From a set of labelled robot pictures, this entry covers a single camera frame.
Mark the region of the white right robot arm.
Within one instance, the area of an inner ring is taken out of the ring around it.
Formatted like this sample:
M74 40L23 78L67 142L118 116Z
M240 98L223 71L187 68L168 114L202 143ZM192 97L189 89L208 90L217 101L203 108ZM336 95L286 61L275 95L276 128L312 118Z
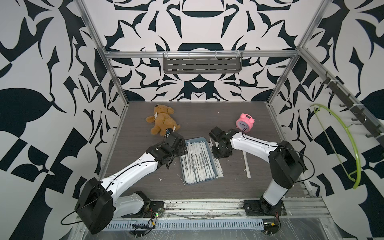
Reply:
M283 197L307 170L299 152L287 141L266 142L235 129L224 132L215 127L209 136L218 143L212 147L217 159L227 158L233 150L239 150L269 163L272 180L267 190L259 200L245 200L244 210L247 216L282 216L285 211Z

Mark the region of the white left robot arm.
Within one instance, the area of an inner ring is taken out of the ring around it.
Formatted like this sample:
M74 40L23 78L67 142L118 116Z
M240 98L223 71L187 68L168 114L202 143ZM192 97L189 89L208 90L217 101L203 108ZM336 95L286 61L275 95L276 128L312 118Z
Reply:
M91 234L101 232L112 219L137 214L144 209L147 196L138 191L126 201L119 197L145 176L161 166L169 166L174 158L188 152L185 139L171 132L162 142L149 147L135 162L119 172L85 183L75 205L75 212Z

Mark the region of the white paper-wrapped straw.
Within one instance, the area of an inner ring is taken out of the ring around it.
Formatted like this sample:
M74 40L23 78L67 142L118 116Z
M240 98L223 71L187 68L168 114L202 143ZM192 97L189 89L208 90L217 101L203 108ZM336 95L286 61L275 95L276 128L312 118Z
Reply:
M184 175L184 180L185 180L185 183L188 185L190 184L190 178L189 178L189 174L187 173L187 165L185 163L185 160L184 160L184 157L181 156L180 157L180 161L181 161L181 165L182 165L182 170L183 170L183 175Z
M192 165L191 165L190 160L189 160L187 155L185 155L185 159L186 159L186 164L187 164L187 172L188 172L188 176L189 176L189 182L190 182L190 184L193 184L195 182L194 171L192 169Z
M244 162L245 162L245 167L246 167L245 171L246 171L246 174L247 174L247 178L250 179L251 178L251 173L250 173L247 153L245 151L243 151L243 157L244 157Z

